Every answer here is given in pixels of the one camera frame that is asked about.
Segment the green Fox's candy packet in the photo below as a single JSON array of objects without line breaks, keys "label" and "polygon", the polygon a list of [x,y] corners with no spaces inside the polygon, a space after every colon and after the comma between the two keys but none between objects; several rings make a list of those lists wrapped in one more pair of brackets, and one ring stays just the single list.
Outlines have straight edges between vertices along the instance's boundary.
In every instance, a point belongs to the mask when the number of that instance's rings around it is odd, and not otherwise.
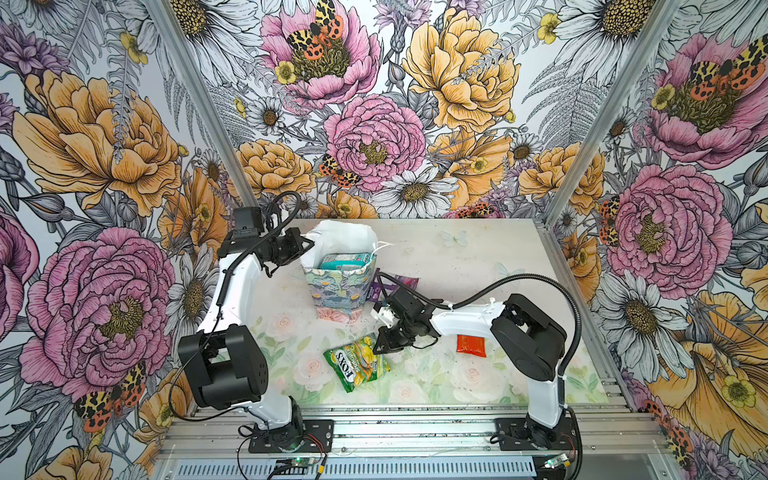
[{"label": "green Fox's candy packet", "polygon": [[376,341],[375,334],[366,335],[324,352],[325,360],[347,393],[353,392],[363,384],[378,380],[390,371],[387,360],[374,353]]}]

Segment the purple snack packet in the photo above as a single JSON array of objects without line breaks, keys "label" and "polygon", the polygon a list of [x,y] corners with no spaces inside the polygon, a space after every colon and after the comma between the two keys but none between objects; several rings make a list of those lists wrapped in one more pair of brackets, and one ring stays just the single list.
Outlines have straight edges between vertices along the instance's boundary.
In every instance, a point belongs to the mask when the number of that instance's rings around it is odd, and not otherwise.
[{"label": "purple snack packet", "polygon": [[[395,275],[395,278],[399,282],[405,284],[406,286],[412,289],[415,289],[419,282],[418,278],[413,278],[413,277]],[[392,294],[398,289],[399,289],[399,286],[396,283],[386,278],[383,278],[379,274],[379,270],[376,270],[376,274],[374,275],[374,278],[369,287],[366,300],[372,303],[383,301],[385,295]]]}]

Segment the teal snack packet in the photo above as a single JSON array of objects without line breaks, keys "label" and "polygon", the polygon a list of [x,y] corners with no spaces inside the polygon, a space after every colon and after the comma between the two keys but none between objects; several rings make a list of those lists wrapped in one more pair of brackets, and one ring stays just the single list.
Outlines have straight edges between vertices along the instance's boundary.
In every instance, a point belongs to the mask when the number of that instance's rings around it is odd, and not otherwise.
[{"label": "teal snack packet", "polygon": [[352,271],[368,265],[374,259],[374,254],[363,253],[331,253],[321,261],[321,270]]}]

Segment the floral paper gift bag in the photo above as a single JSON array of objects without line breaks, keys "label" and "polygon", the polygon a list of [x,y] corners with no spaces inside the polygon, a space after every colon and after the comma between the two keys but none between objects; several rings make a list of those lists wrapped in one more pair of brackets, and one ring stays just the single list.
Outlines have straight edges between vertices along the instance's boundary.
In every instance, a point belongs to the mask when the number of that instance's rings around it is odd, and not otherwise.
[{"label": "floral paper gift bag", "polygon": [[[306,237],[314,247],[301,256],[300,263],[319,318],[342,324],[356,322],[362,315],[376,271],[377,254],[387,247],[374,230],[364,224],[322,220]],[[321,270],[322,259],[331,253],[374,254],[365,267],[352,271]]]}]

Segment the red snack packet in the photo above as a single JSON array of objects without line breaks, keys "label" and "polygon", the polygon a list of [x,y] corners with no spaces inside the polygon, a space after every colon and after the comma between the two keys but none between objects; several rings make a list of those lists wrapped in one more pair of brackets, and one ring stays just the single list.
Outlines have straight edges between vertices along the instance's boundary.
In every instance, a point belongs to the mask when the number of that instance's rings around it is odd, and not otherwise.
[{"label": "red snack packet", "polygon": [[458,335],[456,352],[486,358],[485,339],[482,337]]}]

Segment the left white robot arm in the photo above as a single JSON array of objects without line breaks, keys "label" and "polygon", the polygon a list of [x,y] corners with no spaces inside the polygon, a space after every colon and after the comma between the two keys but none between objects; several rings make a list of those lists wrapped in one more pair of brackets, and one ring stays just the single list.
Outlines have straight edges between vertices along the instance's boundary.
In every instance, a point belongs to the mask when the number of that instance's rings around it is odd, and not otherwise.
[{"label": "left white robot arm", "polygon": [[257,313],[255,288],[269,269],[288,265],[314,246],[296,227],[263,233],[231,232],[219,252],[219,278],[212,304],[196,333],[177,348],[184,375],[199,407],[240,409],[272,442],[299,441],[305,427],[297,402],[269,385],[266,356],[246,321]]}]

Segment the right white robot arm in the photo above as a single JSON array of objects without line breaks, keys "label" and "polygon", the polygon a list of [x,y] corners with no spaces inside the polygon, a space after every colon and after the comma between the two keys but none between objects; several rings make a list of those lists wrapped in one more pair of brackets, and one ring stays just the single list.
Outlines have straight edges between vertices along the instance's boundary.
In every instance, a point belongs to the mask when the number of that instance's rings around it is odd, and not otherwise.
[{"label": "right white robot arm", "polygon": [[513,293],[504,302],[458,306],[426,302],[404,289],[377,302],[372,317],[381,322],[374,353],[385,355],[415,345],[416,339],[463,335],[494,339],[528,384],[528,409],[513,437],[536,449],[548,449],[565,417],[564,373],[581,340],[581,324],[565,328],[526,296]]}]

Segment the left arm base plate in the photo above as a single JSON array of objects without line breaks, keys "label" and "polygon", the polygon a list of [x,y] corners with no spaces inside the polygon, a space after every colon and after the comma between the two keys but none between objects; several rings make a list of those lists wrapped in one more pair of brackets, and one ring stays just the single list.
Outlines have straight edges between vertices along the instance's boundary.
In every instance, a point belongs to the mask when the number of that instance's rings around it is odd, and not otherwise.
[{"label": "left arm base plate", "polygon": [[330,453],[335,422],[330,419],[304,420],[301,427],[288,424],[270,431],[258,430],[250,438],[251,454]]}]

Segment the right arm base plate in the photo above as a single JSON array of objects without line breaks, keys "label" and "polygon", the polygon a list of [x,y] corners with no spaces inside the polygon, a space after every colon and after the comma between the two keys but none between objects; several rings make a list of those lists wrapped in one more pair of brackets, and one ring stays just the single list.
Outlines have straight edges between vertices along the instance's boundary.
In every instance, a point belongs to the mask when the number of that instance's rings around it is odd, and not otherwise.
[{"label": "right arm base plate", "polygon": [[552,428],[528,417],[496,418],[494,438],[502,451],[575,451],[581,445],[573,420],[567,414]]}]

